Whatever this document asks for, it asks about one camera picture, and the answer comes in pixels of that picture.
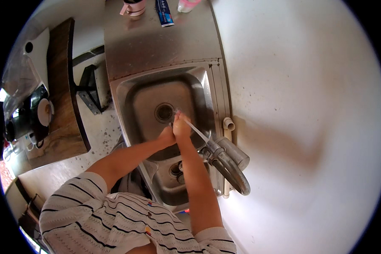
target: stainless steel sink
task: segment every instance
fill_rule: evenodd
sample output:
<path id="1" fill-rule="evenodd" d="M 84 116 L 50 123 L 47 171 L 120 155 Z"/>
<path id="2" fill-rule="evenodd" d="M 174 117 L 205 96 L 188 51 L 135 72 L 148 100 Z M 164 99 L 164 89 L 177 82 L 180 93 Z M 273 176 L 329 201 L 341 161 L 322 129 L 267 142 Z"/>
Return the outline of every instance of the stainless steel sink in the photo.
<path id="1" fill-rule="evenodd" d="M 127 146 L 156 139 L 173 121 L 176 109 L 187 114 L 207 137 L 220 137 L 219 107 L 213 79 L 221 81 L 221 77 L 213 77 L 211 67 L 209 62 L 174 65 L 111 82 L 113 101 Z M 196 149 L 205 145 L 196 133 L 191 134 L 191 140 Z M 173 211 L 186 208 L 188 202 L 183 179 L 172 173 L 180 161 L 178 146 L 173 145 L 139 165 L 151 194 L 159 202 L 172 207 Z M 220 194 L 223 177 L 216 173 L 214 167 L 207 168 L 213 186 Z"/>

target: wooden board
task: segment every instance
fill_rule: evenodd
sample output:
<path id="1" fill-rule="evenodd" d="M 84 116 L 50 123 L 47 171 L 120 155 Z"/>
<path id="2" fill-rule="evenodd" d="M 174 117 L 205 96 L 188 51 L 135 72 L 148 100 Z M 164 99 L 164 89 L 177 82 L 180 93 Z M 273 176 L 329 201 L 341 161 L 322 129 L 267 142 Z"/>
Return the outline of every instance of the wooden board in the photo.
<path id="1" fill-rule="evenodd" d="M 74 25 L 75 20 L 69 18 L 50 31 L 48 86 L 55 114 L 42 148 L 26 152 L 32 168 L 81 155 L 91 149 L 77 107 L 73 81 Z"/>

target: person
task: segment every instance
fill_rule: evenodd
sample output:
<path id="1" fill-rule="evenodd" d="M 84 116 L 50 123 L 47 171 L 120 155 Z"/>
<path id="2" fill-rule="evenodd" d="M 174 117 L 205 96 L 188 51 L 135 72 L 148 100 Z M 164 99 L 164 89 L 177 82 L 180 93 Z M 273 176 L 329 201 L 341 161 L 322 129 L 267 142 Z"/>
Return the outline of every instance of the person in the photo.
<path id="1" fill-rule="evenodd" d="M 209 174 L 191 143 L 187 118 L 176 113 L 156 140 L 119 149 L 62 185 L 48 198 L 39 220 L 52 253 L 235 254 L 223 227 Z M 191 231 L 164 206 L 145 197 L 108 194 L 142 160 L 178 144 L 188 192 Z"/>

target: hand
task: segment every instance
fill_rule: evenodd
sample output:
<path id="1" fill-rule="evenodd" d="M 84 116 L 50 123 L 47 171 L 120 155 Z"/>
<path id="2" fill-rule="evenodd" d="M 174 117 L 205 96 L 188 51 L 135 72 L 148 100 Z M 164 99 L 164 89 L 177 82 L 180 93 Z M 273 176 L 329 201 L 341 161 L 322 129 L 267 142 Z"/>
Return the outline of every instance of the hand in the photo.
<path id="1" fill-rule="evenodd" d="M 165 147 L 174 145 L 176 143 L 176 139 L 173 135 L 171 126 L 167 126 L 162 130 L 161 134 L 158 136 L 158 140 L 161 140 Z"/>
<path id="2" fill-rule="evenodd" d="M 175 114 L 175 121 L 173 122 L 173 134 L 175 135 L 176 140 L 183 140 L 189 138 L 191 135 L 191 127 L 184 121 L 191 122 L 190 118 L 188 118 L 181 111 L 178 111 Z"/>

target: concrete floor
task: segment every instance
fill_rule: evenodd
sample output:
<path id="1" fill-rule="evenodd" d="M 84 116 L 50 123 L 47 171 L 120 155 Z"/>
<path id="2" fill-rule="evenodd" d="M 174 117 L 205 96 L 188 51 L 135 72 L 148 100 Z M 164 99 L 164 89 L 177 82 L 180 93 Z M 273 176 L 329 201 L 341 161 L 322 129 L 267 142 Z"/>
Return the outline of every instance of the concrete floor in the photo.
<path id="1" fill-rule="evenodd" d="M 101 115 L 94 115 L 83 103 L 82 99 L 77 96 L 79 112 L 91 150 L 86 154 L 30 170 L 18 176 L 30 197 L 33 197 L 36 193 L 39 195 L 40 198 L 37 198 L 36 201 L 39 208 L 42 208 L 45 200 L 63 183 L 84 172 L 94 162 L 108 155 L 121 135 L 114 105 L 110 102 L 110 96 L 108 95 L 110 89 L 104 54 L 76 65 L 73 68 L 75 83 L 79 84 L 84 68 L 90 64 L 99 66 L 95 73 L 99 98 L 101 104 L 108 104 L 109 108 Z"/>

